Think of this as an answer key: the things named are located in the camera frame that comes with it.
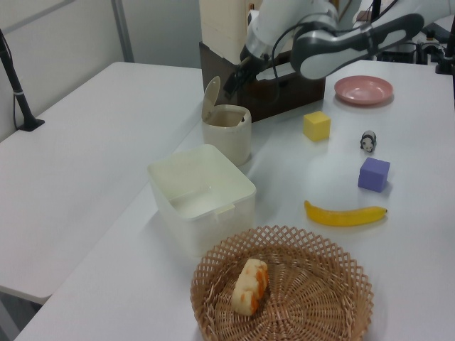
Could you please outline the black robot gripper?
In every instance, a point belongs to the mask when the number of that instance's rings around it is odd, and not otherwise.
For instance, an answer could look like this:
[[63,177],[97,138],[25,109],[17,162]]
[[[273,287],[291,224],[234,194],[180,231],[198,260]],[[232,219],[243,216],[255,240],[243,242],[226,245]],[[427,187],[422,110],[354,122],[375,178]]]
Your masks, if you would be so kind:
[[226,99],[232,99],[238,90],[256,80],[256,76],[269,67],[269,56],[257,58],[246,46],[240,53],[240,64],[237,71],[233,72],[226,80],[223,91]]

